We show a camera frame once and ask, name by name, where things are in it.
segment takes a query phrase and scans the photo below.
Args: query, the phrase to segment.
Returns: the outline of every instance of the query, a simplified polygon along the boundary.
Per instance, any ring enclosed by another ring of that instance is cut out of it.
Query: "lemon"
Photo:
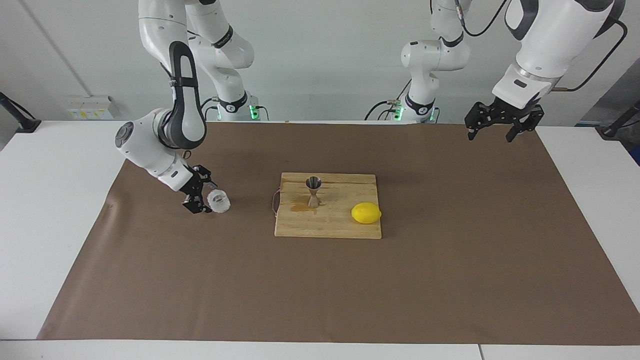
[[[380,219],[382,213],[373,202],[361,202],[351,209],[351,216],[361,224],[373,224]]]

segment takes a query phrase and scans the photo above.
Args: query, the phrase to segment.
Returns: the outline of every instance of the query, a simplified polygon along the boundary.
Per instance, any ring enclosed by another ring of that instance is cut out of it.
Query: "white table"
[[[0,338],[34,339],[40,330],[122,166],[113,144],[120,124],[45,122],[34,134],[16,135],[0,152]],[[540,127],[538,133],[640,308],[640,167],[620,144],[601,140],[593,129]],[[125,340],[2,341],[0,359],[480,360],[480,349],[484,360],[640,359],[640,347]]]

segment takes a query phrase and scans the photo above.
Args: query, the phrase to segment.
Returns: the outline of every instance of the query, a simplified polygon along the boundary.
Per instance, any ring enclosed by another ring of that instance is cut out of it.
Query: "black cable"
[[[205,101],[200,105],[200,110],[204,109],[204,106],[205,106],[208,102],[215,100],[215,98],[216,98],[216,97],[214,96],[214,97],[210,97],[210,98],[208,98],[207,100],[205,100]]]
[[[600,70],[600,68],[602,67],[602,65],[604,65],[605,62],[607,62],[607,60],[611,57],[611,55],[613,54],[613,52],[615,52],[615,50],[617,50],[617,48],[620,46],[620,44],[622,44],[623,41],[625,41],[625,38],[627,37],[628,33],[629,33],[629,29],[627,28],[627,25],[625,25],[624,22],[618,20],[618,19],[613,19],[613,22],[615,22],[621,29],[622,29],[622,36],[620,36],[620,39],[618,40],[618,42],[616,42],[616,45],[614,45],[611,50],[609,51],[609,53],[607,54],[607,56],[604,57],[604,59],[602,59],[602,61],[598,64],[598,66],[596,67],[596,69],[591,73],[591,75],[589,75],[588,78],[586,78],[582,84],[576,86],[575,88],[553,88],[551,91],[554,92],[575,92],[580,90],[584,85],[586,85],[591,78],[593,78],[593,76]]]
[[[394,113],[396,112],[395,110],[385,110],[383,112],[380,113],[380,115],[378,115],[378,121],[380,121],[380,118],[382,118],[382,114],[387,113],[387,116],[389,116],[390,113]]]
[[[269,119],[269,110],[267,108],[265,108],[264,106],[256,106],[256,109],[264,109],[264,111],[267,113],[267,121],[271,121],[271,119]]]
[[[406,88],[408,88],[408,87],[409,87],[409,84],[411,84],[411,79],[409,79],[409,81],[407,81],[407,82],[406,82],[406,85],[405,85],[405,86],[404,86],[404,88],[400,91],[400,94],[398,94],[398,96],[396,96],[396,100],[400,100],[400,96],[402,96],[402,94],[404,93],[404,91],[406,90]],[[393,105],[389,106],[389,110],[393,110],[393,109],[394,109],[394,106],[393,106]],[[387,121],[387,118],[388,118],[389,114],[390,114],[390,113],[387,113],[387,114],[385,115],[385,121]]]
[[[25,114],[29,115],[33,120],[35,120],[35,116],[33,116],[27,109],[23,108],[22,105],[18,104],[17,102],[11,100],[7,95],[4,96],[7,100],[9,100],[10,103],[12,103],[16,108],[22,110]]]
[[[211,110],[211,109],[216,109],[216,110],[217,110],[217,109],[218,109],[218,107],[217,107],[217,106],[210,106],[210,107],[208,107],[208,108],[204,111],[204,120],[205,120],[205,121],[207,121],[207,113],[208,113],[208,112],[209,112],[209,110]]]
[[[371,115],[371,113],[372,113],[372,112],[373,112],[373,111],[374,111],[378,106],[382,106],[382,105],[384,105],[384,104],[386,104],[386,103],[387,103],[387,101],[386,101],[386,100],[384,100],[384,101],[380,101],[378,104],[375,104],[375,105],[371,108],[371,110],[369,110],[369,112],[367,113],[367,116],[365,116],[365,117],[364,117],[364,120],[365,120],[365,121],[369,120],[369,115]]]
[[[171,72],[169,70],[167,70],[166,67],[164,67],[164,64],[160,63],[160,66],[162,67],[162,69],[164,70],[164,72],[166,72],[166,75],[170,78],[172,77]]]
[[[639,123],[639,122],[640,122],[640,120],[636,120],[636,121],[632,122],[631,124],[627,124],[627,125],[624,125],[624,126],[620,126],[620,129],[622,129],[623,127],[629,127],[629,126],[636,125],[636,124],[637,124],[637,123]]]
[[[500,7],[498,8],[498,11],[495,12],[495,15],[493,16],[493,18],[491,19],[491,21],[489,22],[489,25],[487,25],[484,30],[480,31],[477,34],[473,34],[471,33],[468,29],[467,29],[467,23],[465,22],[465,18],[464,15],[462,16],[462,19],[460,19],[460,23],[462,24],[462,28],[465,30],[465,32],[467,33],[467,35],[469,35],[470,37],[479,37],[481,35],[483,35],[484,33],[487,32],[487,30],[489,30],[489,28],[491,28],[491,26],[493,25],[493,23],[495,22],[495,19],[498,18],[498,15],[500,15],[500,12],[502,11],[502,8],[504,7],[504,5],[507,5],[507,2],[509,0],[503,0],[502,4],[500,5]],[[460,6],[460,2],[458,0],[456,0],[456,6]]]

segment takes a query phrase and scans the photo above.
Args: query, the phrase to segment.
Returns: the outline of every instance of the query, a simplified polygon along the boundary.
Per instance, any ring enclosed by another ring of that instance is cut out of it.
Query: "wire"
[[[216,96],[214,96],[214,97],[210,97],[210,98],[208,98],[207,100],[205,100],[205,101],[200,105],[200,110],[204,109],[204,106],[205,106],[208,102],[215,101],[216,99],[217,99],[217,97],[216,97]]]
[[[620,126],[618,129],[622,129],[623,127],[633,126],[633,125],[636,125],[636,124],[637,124],[637,123],[639,123],[639,122],[640,122],[640,120],[636,120],[636,121],[632,122],[631,124],[627,124],[627,125],[624,125],[624,126]]]
[[[264,111],[267,113],[267,121],[271,121],[271,119],[269,119],[269,110],[267,108],[265,108],[264,106],[256,106],[256,109],[264,109]]]
[[[409,79],[409,81],[407,81],[407,82],[406,82],[406,85],[404,86],[404,88],[402,89],[402,91],[400,91],[400,94],[398,94],[398,96],[396,96],[396,100],[400,100],[400,96],[402,96],[402,94],[404,93],[404,91],[406,90],[406,88],[408,88],[408,87],[409,87],[409,84],[411,84],[411,79]],[[389,106],[389,111],[391,111],[391,110],[393,110],[393,109],[394,109],[394,106],[393,106],[393,105]],[[385,121],[387,121],[387,118],[389,117],[389,114],[390,114],[390,113],[391,113],[391,112],[388,112],[388,113],[385,115]]]
[[[276,190],[276,192],[273,194],[273,197],[271,198],[271,209],[273,210],[273,213],[277,217],[278,216],[278,208],[280,207],[280,201],[278,201],[278,208],[276,208],[276,196],[280,196],[280,188],[278,188],[278,190]]]
[[[162,69],[164,70],[164,72],[166,72],[166,75],[170,78],[172,77],[171,72],[169,70],[167,70],[166,67],[164,67],[164,64],[160,63],[160,66],[162,67]]]
[[[218,109],[218,107],[217,107],[217,106],[210,106],[210,107],[208,107],[208,108],[204,111],[204,120],[205,120],[205,121],[207,121],[207,113],[208,113],[208,112],[209,112],[209,110],[211,110],[211,109],[216,109],[216,110],[217,110],[217,109]]]
[[[378,106],[382,106],[382,105],[384,105],[384,104],[386,104],[386,103],[387,103],[387,101],[385,100],[385,101],[380,101],[378,104],[375,104],[375,105],[371,108],[371,110],[369,110],[369,112],[367,113],[367,116],[365,116],[365,117],[364,117],[364,120],[365,120],[365,121],[369,120],[369,115],[371,115],[371,113],[372,113],[372,112],[373,112],[373,111],[374,111]]]
[[[395,110],[385,110],[383,112],[380,113],[380,115],[378,115],[378,121],[380,121],[380,118],[382,118],[382,114],[387,113],[387,116],[389,116],[390,113],[396,112]]]
[[[462,24],[462,28],[465,30],[465,32],[467,33],[467,35],[469,35],[470,37],[479,37],[481,35],[483,35],[484,33],[487,32],[487,30],[489,30],[491,28],[491,26],[493,25],[493,23],[495,22],[495,19],[498,18],[498,15],[500,15],[500,12],[502,11],[502,8],[504,7],[504,5],[507,5],[507,2],[509,0],[503,0],[502,4],[500,5],[500,7],[498,8],[498,11],[495,12],[495,15],[493,16],[493,18],[491,19],[491,21],[489,22],[489,25],[487,25],[484,30],[480,31],[477,34],[473,34],[471,33],[468,29],[467,29],[467,23],[465,22],[465,18],[464,18],[464,14],[462,12],[462,7],[460,6],[460,2],[459,0],[456,0],[456,6],[460,7],[460,24]]]
[[[593,78],[593,76],[600,70],[602,65],[604,65],[605,62],[607,62],[607,60],[611,57],[613,52],[615,52],[617,50],[617,48],[620,46],[620,44],[622,44],[622,42],[625,41],[625,38],[627,37],[627,34],[629,33],[629,29],[627,28],[627,25],[625,25],[624,22],[622,22],[622,21],[620,21],[618,19],[613,19],[611,17],[610,17],[610,19],[612,19],[613,22],[615,22],[622,29],[622,36],[620,36],[620,39],[618,40],[618,42],[616,42],[616,45],[614,45],[611,48],[609,53],[602,59],[602,61],[598,64],[596,69],[591,73],[591,75],[589,75],[588,78],[586,78],[582,82],[582,84],[576,86],[575,88],[553,88],[553,89],[551,89],[551,91],[554,91],[554,92],[576,92],[576,91],[580,90],[584,85],[586,85],[591,80],[591,78]]]
[[[29,115],[33,120],[35,120],[36,118],[24,107],[22,107],[22,105],[18,104],[17,102],[11,100],[7,95],[4,96],[7,100],[9,100],[10,103],[12,103],[16,108],[22,110],[25,114]]]

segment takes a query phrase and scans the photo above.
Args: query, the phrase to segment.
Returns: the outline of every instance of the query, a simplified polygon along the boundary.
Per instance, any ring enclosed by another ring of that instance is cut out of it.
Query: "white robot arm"
[[[224,105],[218,107],[221,116],[251,120],[250,97],[234,69],[253,63],[253,48],[234,33],[220,0],[140,0],[138,12],[142,43],[169,75],[173,108],[156,109],[124,124],[116,134],[116,147],[173,191],[187,194],[183,205],[191,212],[211,212],[202,197],[203,185],[215,187],[211,173],[200,165],[189,167],[175,152],[198,147],[207,134],[194,53],[214,81]],[[187,16],[199,34],[192,42],[193,53],[188,45]]]
[[[589,42],[618,21],[624,5],[624,0],[512,0],[505,21],[522,47],[493,88],[494,102],[477,102],[465,117],[469,140],[493,124],[513,124],[506,136],[509,142],[533,131],[544,116],[540,99]]]
[[[471,0],[461,0],[467,13]],[[401,98],[401,120],[425,122],[431,116],[440,88],[434,71],[461,70],[469,61],[470,49],[464,40],[455,0],[435,0],[431,27],[438,40],[413,41],[404,46],[402,63],[411,72],[411,87]]]

